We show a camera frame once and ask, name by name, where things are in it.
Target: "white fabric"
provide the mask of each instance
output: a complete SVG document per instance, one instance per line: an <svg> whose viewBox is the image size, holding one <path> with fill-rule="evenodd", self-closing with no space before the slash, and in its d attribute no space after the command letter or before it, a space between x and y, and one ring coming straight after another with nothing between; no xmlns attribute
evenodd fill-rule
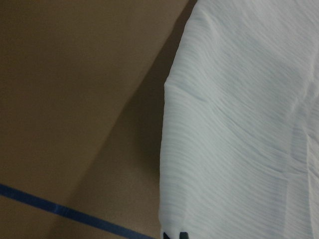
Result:
<svg viewBox="0 0 319 239"><path fill-rule="evenodd" d="M162 232L319 239L319 1L199 0L170 75Z"/></svg>

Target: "dark object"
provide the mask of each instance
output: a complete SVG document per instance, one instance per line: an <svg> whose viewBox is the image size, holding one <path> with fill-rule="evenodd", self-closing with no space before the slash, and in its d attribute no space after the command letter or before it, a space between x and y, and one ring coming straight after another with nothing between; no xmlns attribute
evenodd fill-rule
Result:
<svg viewBox="0 0 319 239"><path fill-rule="evenodd" d="M164 233L164 239L170 239L166 233ZM179 239L189 239L188 233L182 232L179 234Z"/></svg>

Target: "dark blue strip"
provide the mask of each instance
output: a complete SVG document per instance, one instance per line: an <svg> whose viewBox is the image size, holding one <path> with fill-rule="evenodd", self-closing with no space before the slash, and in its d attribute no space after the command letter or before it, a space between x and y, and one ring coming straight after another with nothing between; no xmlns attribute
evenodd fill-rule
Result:
<svg viewBox="0 0 319 239"><path fill-rule="evenodd" d="M65 206L55 204L48 200L33 196L31 194L22 192L20 190L8 187L6 185L0 184L0 195L3 195L7 198L17 200L19 202L31 205L36 208L40 208L47 212L51 212L65 218L75 220L77 222L90 225L92 227L102 229L104 231L129 238L129 239L153 239L146 235L137 233L130 229L121 227L119 225L107 222L105 220L90 216L88 214L67 208Z"/></svg>

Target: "textured fabric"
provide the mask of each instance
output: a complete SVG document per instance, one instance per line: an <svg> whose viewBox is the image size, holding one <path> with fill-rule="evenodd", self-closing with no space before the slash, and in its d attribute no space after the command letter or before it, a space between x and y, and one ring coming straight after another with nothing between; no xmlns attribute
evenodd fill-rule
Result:
<svg viewBox="0 0 319 239"><path fill-rule="evenodd" d="M165 83L162 232L319 239L318 49L317 0L197 2Z"/></svg>

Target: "blue stripe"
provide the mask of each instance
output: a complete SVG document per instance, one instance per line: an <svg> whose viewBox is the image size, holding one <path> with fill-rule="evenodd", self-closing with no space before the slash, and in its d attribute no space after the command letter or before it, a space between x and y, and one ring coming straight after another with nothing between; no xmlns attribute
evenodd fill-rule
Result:
<svg viewBox="0 0 319 239"><path fill-rule="evenodd" d="M0 195L129 239L153 239L130 229L0 184Z"/></svg>

